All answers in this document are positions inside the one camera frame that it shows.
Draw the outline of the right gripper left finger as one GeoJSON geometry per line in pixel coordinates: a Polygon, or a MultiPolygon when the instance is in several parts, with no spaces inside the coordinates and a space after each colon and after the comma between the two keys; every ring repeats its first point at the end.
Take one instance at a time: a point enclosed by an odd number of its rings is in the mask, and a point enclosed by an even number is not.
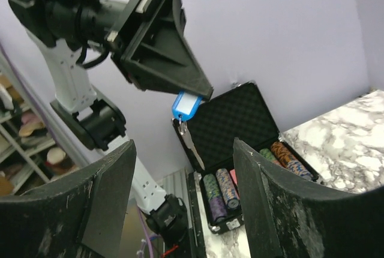
{"type": "Polygon", "coordinates": [[[117,257],[136,162],[129,140],[21,196],[1,198],[1,257],[117,257]]]}

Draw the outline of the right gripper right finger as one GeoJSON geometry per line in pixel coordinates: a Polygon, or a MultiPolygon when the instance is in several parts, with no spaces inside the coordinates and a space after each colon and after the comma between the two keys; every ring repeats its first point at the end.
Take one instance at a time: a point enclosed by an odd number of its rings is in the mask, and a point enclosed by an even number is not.
{"type": "Polygon", "coordinates": [[[233,162],[252,257],[383,256],[383,188],[352,194],[308,181],[239,139],[233,162]]]}

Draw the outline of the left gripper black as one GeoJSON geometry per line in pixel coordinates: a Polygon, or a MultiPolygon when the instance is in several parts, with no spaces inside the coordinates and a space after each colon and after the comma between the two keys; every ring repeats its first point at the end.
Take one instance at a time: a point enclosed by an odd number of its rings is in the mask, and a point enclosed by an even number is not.
{"type": "Polygon", "coordinates": [[[204,100],[213,86],[184,37],[181,0],[130,0],[106,35],[111,59],[138,89],[204,100]]]}

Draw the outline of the blue key tag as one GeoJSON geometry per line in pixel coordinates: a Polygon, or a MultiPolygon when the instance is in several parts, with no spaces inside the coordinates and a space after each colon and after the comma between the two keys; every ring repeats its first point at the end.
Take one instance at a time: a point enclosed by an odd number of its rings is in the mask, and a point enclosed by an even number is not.
{"type": "Polygon", "coordinates": [[[181,91],[172,105],[173,117],[182,122],[194,117],[202,102],[202,97],[181,91]]]}

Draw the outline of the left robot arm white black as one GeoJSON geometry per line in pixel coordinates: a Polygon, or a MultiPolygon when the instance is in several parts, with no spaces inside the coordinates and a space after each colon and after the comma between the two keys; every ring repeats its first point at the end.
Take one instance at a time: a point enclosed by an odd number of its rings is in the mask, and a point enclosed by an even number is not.
{"type": "Polygon", "coordinates": [[[213,87],[185,36],[181,0],[8,0],[40,50],[55,86],[51,107],[90,150],[125,141],[126,119],[94,87],[88,71],[110,58],[141,91],[176,95],[173,117],[184,125],[213,87]]]}

